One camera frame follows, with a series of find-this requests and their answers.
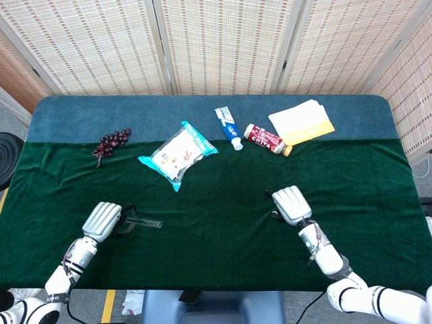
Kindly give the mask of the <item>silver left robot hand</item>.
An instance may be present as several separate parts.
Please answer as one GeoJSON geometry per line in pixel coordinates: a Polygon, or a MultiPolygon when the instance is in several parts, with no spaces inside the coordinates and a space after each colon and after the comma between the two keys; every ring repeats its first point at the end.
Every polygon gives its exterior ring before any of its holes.
{"type": "Polygon", "coordinates": [[[127,212],[137,216],[135,205],[120,206],[112,202],[100,202],[82,226],[84,236],[102,243],[107,238],[125,238],[135,228],[127,212]]]}

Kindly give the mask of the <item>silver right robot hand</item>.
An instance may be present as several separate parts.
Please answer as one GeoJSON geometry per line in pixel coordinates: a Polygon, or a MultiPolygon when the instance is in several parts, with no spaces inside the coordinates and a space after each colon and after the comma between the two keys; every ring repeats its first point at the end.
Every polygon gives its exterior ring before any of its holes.
{"type": "Polygon", "coordinates": [[[297,186],[288,186],[270,194],[279,214],[289,225],[310,219],[312,209],[297,186]]]}

